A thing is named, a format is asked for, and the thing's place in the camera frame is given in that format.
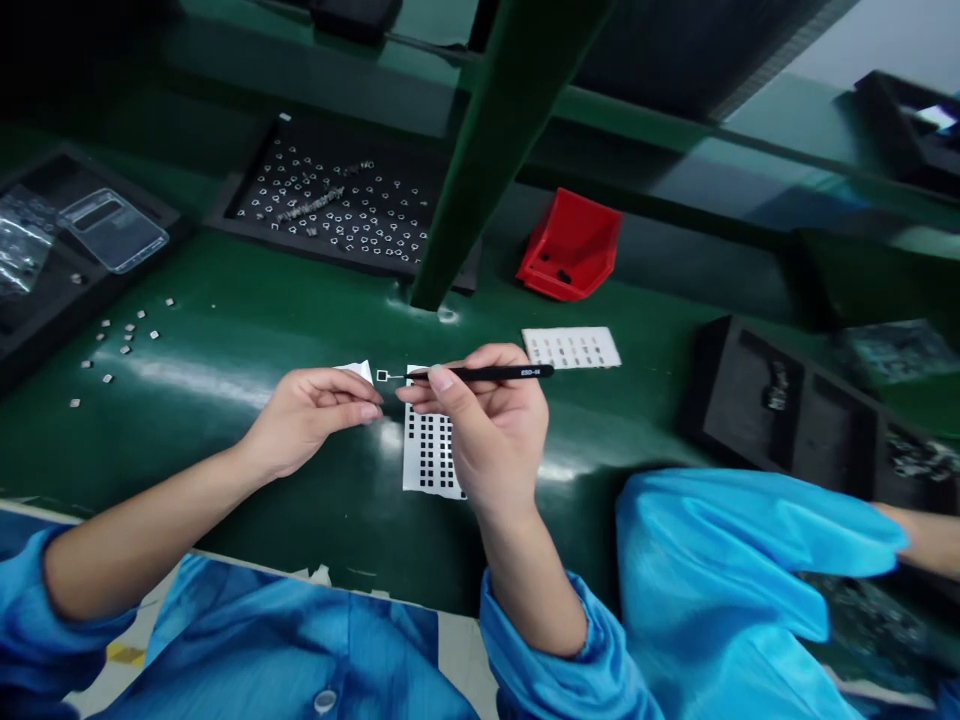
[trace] blue sleeve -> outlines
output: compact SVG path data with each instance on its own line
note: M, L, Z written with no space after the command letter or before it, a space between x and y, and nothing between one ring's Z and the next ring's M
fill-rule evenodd
M136 609L110 620L68 623L57 617L43 582L43 553L68 528L33 535L0 563L0 707L4 717L74 717L60 701L96 679L106 647L126 630Z
M635 475L617 501L630 654L674 720L861 718L797 639L830 636L797 573L878 575L906 545L867 503L783 475Z
M501 718L661 718L627 654L620 623L583 580L568 575L588 623L587 644L569 660L530 649L490 592L489 570L483 576L480 630L490 669L500 684Z

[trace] person's left hand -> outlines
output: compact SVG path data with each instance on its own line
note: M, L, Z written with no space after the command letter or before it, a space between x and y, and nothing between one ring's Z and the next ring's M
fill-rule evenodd
M383 398L350 370L315 368L284 375L233 455L264 483L287 477L337 430L383 416Z

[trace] red plastic bin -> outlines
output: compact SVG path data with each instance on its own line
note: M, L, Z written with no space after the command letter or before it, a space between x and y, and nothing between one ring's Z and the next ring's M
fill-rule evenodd
M517 278L556 300L583 300L613 272L622 221L622 213L558 188Z

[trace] sheet with black squares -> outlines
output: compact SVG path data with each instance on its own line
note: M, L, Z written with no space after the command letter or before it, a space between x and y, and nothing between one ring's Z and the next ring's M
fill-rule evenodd
M407 372L426 370L407 365ZM403 489L466 500L453 467L453 423L446 415L417 415L406 406L403 419Z

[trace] blue anti-static smock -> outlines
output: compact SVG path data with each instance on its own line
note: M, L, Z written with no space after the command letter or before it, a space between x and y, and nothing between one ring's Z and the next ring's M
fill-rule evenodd
M617 504L623 628L571 576L589 619L580 655L531 651L484 578L480 622L502 717L859 718L796 636L825 640L826 605L792 574L891 569L903 532L869 505L778 475L670 470ZM69 716L133 613L69 624L40 557L57 530L0 564L0 703ZM436 615L188 558L148 663L101 717L474 717L437 669Z

